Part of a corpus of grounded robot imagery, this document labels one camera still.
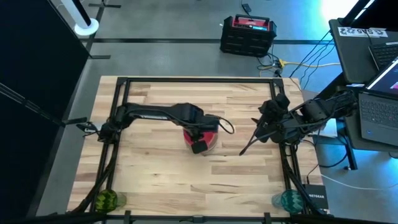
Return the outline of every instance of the white pole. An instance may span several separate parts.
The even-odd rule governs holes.
[[[61,0],[61,2],[76,22],[74,30],[78,35],[91,35],[98,30],[100,24],[97,20],[88,17],[79,0]]]

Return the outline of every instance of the laptop screen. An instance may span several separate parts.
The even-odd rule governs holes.
[[[398,57],[366,89],[398,96]]]

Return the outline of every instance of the laptop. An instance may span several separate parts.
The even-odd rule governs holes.
[[[362,138],[398,146],[398,57],[359,93]]]

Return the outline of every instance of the table leg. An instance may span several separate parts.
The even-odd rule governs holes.
[[[347,144],[345,145],[345,148],[346,148],[347,159],[348,159],[348,163],[349,163],[349,166],[346,167],[346,168],[349,169],[349,170],[357,170],[358,169],[358,165],[356,164],[354,151],[353,151],[353,148],[351,147],[351,143],[349,141],[347,141]]]
[[[336,93],[338,86],[345,85],[347,85],[347,82],[344,79],[344,74],[340,73],[325,89],[322,90],[322,92],[317,95],[317,98],[324,100],[329,99],[333,94]]]

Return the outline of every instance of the white cable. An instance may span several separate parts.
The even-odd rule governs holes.
[[[63,6],[63,4],[61,3],[58,6],[56,6],[55,8],[58,9],[58,7],[60,7],[60,6]]]
[[[385,189],[374,189],[374,188],[365,188],[365,187],[355,187],[355,186],[351,186],[351,185],[348,185],[348,184],[341,183],[341,182],[339,182],[339,181],[337,181],[337,180],[335,180],[335,179],[332,179],[332,178],[330,178],[330,177],[328,177],[328,176],[325,176],[325,175],[323,175],[323,174],[321,174],[321,176],[324,177],[324,178],[326,178],[326,179],[329,179],[329,180],[331,180],[331,181],[334,181],[334,182],[336,182],[337,184],[341,184],[341,185],[344,185],[344,186],[346,186],[346,187],[351,187],[351,188],[359,189],[359,190],[389,190],[389,189],[391,189],[391,188],[393,188],[393,187],[395,187],[395,186],[398,185],[398,183],[396,183],[396,184],[394,184],[394,185],[392,185],[392,186],[390,186],[390,187],[387,187],[387,188],[385,188]]]

